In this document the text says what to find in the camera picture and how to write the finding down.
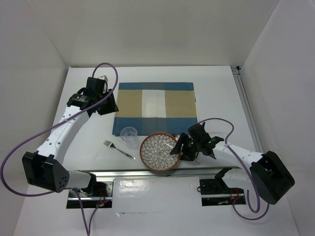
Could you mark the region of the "silver fork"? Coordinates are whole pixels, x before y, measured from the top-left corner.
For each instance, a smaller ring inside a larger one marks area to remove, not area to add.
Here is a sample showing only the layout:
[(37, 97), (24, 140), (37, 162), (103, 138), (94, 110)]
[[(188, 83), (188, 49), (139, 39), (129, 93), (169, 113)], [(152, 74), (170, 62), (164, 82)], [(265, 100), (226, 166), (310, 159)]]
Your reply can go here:
[(105, 140), (103, 142), (103, 144), (106, 145), (109, 148), (113, 148), (113, 149), (117, 150), (118, 152), (120, 152), (121, 154), (123, 154), (124, 156), (128, 157), (131, 160), (136, 160), (136, 158), (133, 157), (132, 155), (130, 155), (127, 152), (124, 152), (124, 151), (120, 150), (119, 148), (117, 148), (111, 141)]

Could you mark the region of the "clear drinking glass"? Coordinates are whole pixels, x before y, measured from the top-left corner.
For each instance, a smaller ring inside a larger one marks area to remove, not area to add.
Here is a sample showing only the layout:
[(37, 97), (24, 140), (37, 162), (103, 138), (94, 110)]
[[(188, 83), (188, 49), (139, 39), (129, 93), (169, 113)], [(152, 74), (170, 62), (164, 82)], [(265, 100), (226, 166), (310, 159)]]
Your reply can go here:
[(133, 127), (125, 127), (120, 132), (120, 138), (129, 148), (137, 147), (137, 130)]

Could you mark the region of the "blue beige checked placemat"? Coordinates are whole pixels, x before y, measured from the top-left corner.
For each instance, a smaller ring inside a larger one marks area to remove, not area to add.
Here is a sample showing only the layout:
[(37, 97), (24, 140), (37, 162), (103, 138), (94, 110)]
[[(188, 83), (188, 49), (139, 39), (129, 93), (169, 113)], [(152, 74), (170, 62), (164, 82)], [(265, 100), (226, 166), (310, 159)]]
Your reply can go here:
[(120, 83), (117, 105), (114, 136), (120, 136), (126, 127), (135, 128), (139, 136), (158, 132), (179, 135), (198, 122), (190, 82)]

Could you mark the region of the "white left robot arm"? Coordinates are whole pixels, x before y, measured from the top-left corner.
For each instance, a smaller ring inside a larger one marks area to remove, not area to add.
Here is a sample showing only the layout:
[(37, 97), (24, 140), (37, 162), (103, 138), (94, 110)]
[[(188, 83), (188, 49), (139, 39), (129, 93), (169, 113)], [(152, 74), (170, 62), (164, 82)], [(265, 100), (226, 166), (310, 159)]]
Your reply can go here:
[(35, 152), (24, 154), (22, 163), (28, 184), (56, 193), (76, 188), (86, 196), (95, 194), (94, 174), (68, 171), (62, 163), (75, 136), (93, 113), (105, 115), (119, 110), (107, 82), (106, 76), (89, 77), (86, 86), (69, 98), (59, 126)]

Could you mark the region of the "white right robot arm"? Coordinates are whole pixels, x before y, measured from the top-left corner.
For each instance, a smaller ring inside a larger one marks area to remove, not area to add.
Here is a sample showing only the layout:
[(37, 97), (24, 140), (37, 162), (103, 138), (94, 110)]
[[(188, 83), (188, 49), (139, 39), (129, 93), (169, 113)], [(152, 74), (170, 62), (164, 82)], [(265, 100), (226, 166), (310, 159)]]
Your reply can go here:
[(249, 151), (229, 144), (226, 139), (211, 137), (204, 125), (195, 124), (182, 133), (171, 154), (183, 161), (193, 161), (198, 154), (225, 161), (225, 167), (215, 175), (215, 188), (221, 193), (230, 188), (253, 190), (265, 202), (276, 204), (295, 184), (295, 180), (278, 155)]

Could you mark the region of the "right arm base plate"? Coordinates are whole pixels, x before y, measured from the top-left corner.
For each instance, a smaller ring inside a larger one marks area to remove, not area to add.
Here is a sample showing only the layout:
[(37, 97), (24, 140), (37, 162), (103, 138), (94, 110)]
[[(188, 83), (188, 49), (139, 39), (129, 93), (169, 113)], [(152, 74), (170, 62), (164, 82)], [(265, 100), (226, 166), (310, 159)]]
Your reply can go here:
[(239, 188), (228, 188), (220, 185), (215, 179), (200, 179), (197, 192), (201, 194), (203, 207), (232, 205), (245, 205), (244, 191)]

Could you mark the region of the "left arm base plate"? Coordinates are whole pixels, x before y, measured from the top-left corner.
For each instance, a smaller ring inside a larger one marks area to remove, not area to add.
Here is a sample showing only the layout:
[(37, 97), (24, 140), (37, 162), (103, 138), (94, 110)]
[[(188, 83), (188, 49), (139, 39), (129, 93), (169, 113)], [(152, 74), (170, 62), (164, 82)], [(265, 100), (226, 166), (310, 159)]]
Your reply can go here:
[[(76, 188), (76, 191), (80, 196), (84, 209), (112, 208), (113, 187), (113, 178), (98, 177), (91, 190)], [(68, 190), (66, 209), (79, 209), (79, 199), (72, 187), (66, 189)]]

